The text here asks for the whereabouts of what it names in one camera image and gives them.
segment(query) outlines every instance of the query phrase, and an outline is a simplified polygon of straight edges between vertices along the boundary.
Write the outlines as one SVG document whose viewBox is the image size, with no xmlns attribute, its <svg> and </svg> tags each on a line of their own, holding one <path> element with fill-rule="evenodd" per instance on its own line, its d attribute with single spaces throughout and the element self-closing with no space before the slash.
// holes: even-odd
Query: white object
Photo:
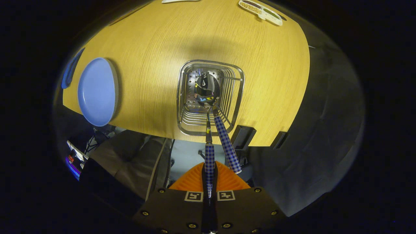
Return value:
<svg viewBox="0 0 416 234">
<path fill-rule="evenodd" d="M 170 2 L 195 2 L 199 0 L 163 0 L 162 3 L 170 3 Z"/>
<path fill-rule="evenodd" d="M 256 4 L 258 6 L 260 6 L 260 8 L 255 7 L 247 2 L 251 2 L 253 4 Z M 278 26 L 282 26 L 283 25 L 283 21 L 282 18 L 280 17 L 279 14 L 277 14 L 276 12 L 270 10 L 269 8 L 266 8 L 260 4 L 258 4 L 257 2 L 253 2 L 250 0 L 240 0 L 238 2 L 238 4 L 245 10 L 248 10 L 254 14 L 256 14 L 260 19 L 262 20 L 267 20 L 270 21 L 271 23 L 278 25 Z M 274 15 L 276 15 L 277 17 L 267 13 L 266 11 L 273 13 Z"/>
</svg>

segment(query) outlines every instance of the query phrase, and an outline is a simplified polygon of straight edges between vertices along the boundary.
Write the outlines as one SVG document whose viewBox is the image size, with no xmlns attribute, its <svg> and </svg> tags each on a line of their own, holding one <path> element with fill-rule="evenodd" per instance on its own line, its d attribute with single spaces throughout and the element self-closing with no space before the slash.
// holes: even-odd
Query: dark background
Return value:
<svg viewBox="0 0 416 234">
<path fill-rule="evenodd" d="M 362 148 L 334 191 L 282 224 L 291 233 L 410 233 L 416 212 L 410 150 L 414 54 L 410 1 L 282 1 L 352 60 L 366 95 Z M 57 77 L 93 33 L 133 1 L 20 1 L 1 8 L 6 139 L 5 233 L 139 232 L 82 191 L 59 161 L 52 127 Z"/>
</svg>

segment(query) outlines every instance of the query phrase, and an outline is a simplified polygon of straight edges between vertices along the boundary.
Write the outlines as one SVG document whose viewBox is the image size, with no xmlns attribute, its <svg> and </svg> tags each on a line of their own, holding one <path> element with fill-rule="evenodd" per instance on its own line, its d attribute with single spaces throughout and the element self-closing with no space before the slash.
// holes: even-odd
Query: blue plate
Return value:
<svg viewBox="0 0 416 234">
<path fill-rule="evenodd" d="M 91 124 L 108 124 L 117 108 L 117 74 L 111 62 L 96 58 L 82 72 L 78 84 L 78 102 L 82 114 Z"/>
<path fill-rule="evenodd" d="M 82 48 L 77 55 L 68 63 L 67 68 L 65 69 L 64 76 L 62 78 L 62 84 L 61 88 L 66 89 L 69 87 L 72 81 L 72 76 L 74 75 L 75 67 L 77 66 L 77 63 L 79 61 L 79 58 L 81 57 L 82 52 L 85 48 Z"/>
</svg>

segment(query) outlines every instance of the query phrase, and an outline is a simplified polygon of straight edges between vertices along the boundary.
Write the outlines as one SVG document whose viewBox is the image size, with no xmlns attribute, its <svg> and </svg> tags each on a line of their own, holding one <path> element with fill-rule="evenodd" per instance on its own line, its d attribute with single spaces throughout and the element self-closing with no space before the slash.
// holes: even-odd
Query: light blue floor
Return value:
<svg viewBox="0 0 416 234">
<path fill-rule="evenodd" d="M 175 164 L 171 168 L 171 180 L 179 179 L 193 166 L 204 161 L 198 154 L 198 150 L 202 150 L 202 153 L 205 155 L 205 143 L 175 140 L 171 155 L 171 158 L 175 160 Z M 215 160 L 225 163 L 225 153 L 222 145 L 215 144 L 214 152 Z"/>
</svg>

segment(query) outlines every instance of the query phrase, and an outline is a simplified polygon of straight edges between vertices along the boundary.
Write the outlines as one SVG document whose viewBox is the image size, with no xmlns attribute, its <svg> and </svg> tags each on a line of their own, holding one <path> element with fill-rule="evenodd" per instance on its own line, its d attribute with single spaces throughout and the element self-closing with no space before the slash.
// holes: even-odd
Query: food in tray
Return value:
<svg viewBox="0 0 416 234">
<path fill-rule="evenodd" d="M 261 9 L 261 6 L 259 6 L 259 5 L 255 4 L 254 2 L 245 1 L 245 0 L 244 0 L 243 2 L 248 3 L 248 4 L 252 5 L 252 6 L 255 6 L 255 7 L 257 7 L 257 8 L 259 8 L 259 9 Z"/>
<path fill-rule="evenodd" d="M 279 16 L 277 16 L 275 13 L 271 12 L 270 10 L 268 10 L 268 9 L 266 9 L 266 8 L 264 8 L 263 10 L 264 10 L 266 13 L 269 13 L 269 14 L 273 15 L 273 16 L 274 16 L 274 17 L 276 17 L 277 19 L 280 19 L 280 17 L 279 17 Z"/>
<path fill-rule="evenodd" d="M 254 11 L 255 13 L 257 13 L 257 14 L 261 14 L 262 13 L 262 11 L 261 10 L 259 10 L 258 8 L 255 8 L 255 7 L 253 7 L 253 6 L 251 6 L 251 5 L 248 5 L 248 4 L 246 4 L 246 3 L 241 3 L 241 5 L 243 6 L 243 7 L 245 7 L 245 8 L 247 8 L 247 9 L 249 9 L 249 10 L 251 10 L 251 11 Z"/>
</svg>

